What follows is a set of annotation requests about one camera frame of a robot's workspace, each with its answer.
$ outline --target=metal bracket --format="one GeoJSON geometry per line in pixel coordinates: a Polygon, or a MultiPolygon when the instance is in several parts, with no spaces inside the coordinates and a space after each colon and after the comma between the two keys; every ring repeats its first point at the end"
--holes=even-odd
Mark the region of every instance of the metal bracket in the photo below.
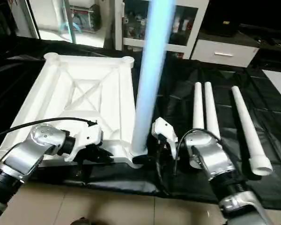
{"type": "Polygon", "coordinates": [[[235,170],[235,167],[221,145],[210,136],[201,131],[196,131],[186,136],[185,144],[190,154],[190,165],[203,169],[208,180],[213,177],[235,170]]]}
{"type": "Polygon", "coordinates": [[[66,133],[49,124],[32,128],[27,139],[15,145],[0,161],[0,169],[25,182],[42,161],[44,154],[54,155],[62,147],[66,133]]]}
{"type": "Polygon", "coordinates": [[[219,203],[220,208],[227,213],[238,210],[246,205],[253,206],[260,214],[266,225],[274,225],[271,219],[267,216],[266,211],[258,201],[256,195],[252,191],[244,191],[235,195],[230,195],[222,199],[219,203]]]}

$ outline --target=white frame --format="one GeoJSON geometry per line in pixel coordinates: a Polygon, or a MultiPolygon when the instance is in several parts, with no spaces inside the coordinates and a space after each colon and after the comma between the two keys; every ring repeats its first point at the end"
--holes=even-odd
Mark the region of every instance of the white frame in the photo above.
{"type": "MultiPolygon", "coordinates": [[[[198,36],[199,29],[203,21],[203,17],[205,15],[208,2],[209,0],[176,0],[177,6],[198,8],[198,11],[192,26],[191,33],[187,40],[187,44],[186,45],[167,44],[167,51],[183,53],[184,54],[183,59],[190,58],[196,38],[198,36]]],[[[115,48],[116,50],[122,50],[123,45],[144,47],[145,46],[144,40],[138,40],[138,39],[126,38],[126,37],[123,38],[122,18],[124,17],[124,7],[125,4],[123,3],[123,0],[115,0],[115,48]]]]}

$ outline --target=drawer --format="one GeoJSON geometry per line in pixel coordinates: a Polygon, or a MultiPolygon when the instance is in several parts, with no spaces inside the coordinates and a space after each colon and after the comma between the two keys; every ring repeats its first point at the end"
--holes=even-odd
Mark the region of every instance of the drawer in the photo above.
{"type": "Polygon", "coordinates": [[[198,40],[192,54],[192,60],[247,67],[258,49],[244,45],[198,40]]]}

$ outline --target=white cabinet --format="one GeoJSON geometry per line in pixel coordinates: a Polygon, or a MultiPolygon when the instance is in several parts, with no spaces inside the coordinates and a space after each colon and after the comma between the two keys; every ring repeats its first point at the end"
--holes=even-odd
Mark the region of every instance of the white cabinet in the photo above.
{"type": "MultiPolygon", "coordinates": [[[[167,51],[189,59],[194,47],[208,0],[176,0],[176,12],[167,51]]],[[[148,0],[115,0],[115,48],[143,47],[148,0]]]]}
{"type": "Polygon", "coordinates": [[[258,48],[215,41],[198,40],[192,60],[248,67],[258,48]]]}

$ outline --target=drawer handle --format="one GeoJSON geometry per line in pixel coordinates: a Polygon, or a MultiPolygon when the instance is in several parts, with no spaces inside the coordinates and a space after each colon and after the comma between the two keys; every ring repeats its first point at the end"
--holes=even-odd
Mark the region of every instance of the drawer handle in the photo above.
{"type": "Polygon", "coordinates": [[[215,55],[221,55],[221,56],[228,56],[228,57],[233,57],[234,55],[228,54],[228,53],[221,53],[221,52],[215,52],[215,55]]]}

